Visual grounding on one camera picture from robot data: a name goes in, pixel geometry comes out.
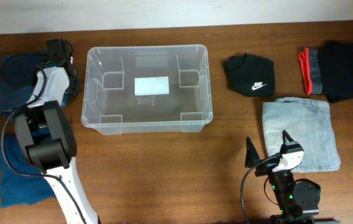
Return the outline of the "dark blue jeans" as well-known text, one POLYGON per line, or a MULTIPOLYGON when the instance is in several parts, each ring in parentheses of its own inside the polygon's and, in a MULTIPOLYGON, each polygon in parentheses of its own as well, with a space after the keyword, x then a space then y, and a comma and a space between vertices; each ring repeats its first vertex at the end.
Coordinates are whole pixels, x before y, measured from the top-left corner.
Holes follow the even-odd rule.
POLYGON ((46 52, 6 55, 0 69, 0 115, 7 117, 12 110, 29 101, 35 66, 47 57, 46 52))

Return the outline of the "clear plastic storage container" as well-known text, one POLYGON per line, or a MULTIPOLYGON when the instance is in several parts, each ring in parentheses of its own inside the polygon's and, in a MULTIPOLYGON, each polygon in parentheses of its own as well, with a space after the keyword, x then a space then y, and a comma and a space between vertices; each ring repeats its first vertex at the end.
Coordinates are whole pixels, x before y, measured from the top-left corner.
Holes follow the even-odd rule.
POLYGON ((213 120, 204 45, 93 47, 81 122, 103 135, 197 133, 213 120), (135 78, 168 77, 167 95, 135 96, 135 78))

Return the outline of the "dark blue teal cloth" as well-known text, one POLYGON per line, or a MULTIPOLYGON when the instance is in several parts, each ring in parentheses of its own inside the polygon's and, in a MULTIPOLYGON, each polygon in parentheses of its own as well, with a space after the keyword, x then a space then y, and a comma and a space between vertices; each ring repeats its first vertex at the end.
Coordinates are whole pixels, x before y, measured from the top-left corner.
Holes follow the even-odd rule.
MULTIPOLYGON (((27 174, 38 173, 37 169, 29 166, 24 160, 15 135, 6 135, 4 143, 8 159, 17 170, 27 174)), ((55 197, 51 186, 45 179, 23 177, 13 172, 4 160, 1 145, 0 173, 1 208, 15 205, 33 205, 55 197)))

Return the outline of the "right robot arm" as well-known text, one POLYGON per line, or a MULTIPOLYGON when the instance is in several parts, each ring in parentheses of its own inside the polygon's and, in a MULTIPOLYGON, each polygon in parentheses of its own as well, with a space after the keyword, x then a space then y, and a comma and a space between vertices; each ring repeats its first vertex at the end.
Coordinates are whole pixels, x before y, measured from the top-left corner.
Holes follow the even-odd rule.
POLYGON ((314 223, 319 213, 321 187, 309 179, 294 179, 292 170, 301 164, 304 149, 301 144, 282 131, 280 151, 261 159, 250 138, 246 138, 245 167, 248 171, 241 181, 241 206, 245 221, 249 217, 244 205, 244 184, 251 172, 257 177, 265 175, 275 194, 279 215, 271 215, 271 223, 314 223))

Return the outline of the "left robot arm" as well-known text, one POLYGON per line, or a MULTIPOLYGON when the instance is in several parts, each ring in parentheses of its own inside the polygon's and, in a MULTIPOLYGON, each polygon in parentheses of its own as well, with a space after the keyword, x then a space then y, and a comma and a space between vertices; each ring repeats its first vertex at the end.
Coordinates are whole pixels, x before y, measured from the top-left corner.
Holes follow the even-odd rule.
POLYGON ((61 103, 75 77, 68 53, 48 53, 35 66, 32 95, 10 116, 22 155, 47 181, 67 223, 99 223, 76 168, 77 143, 61 103))

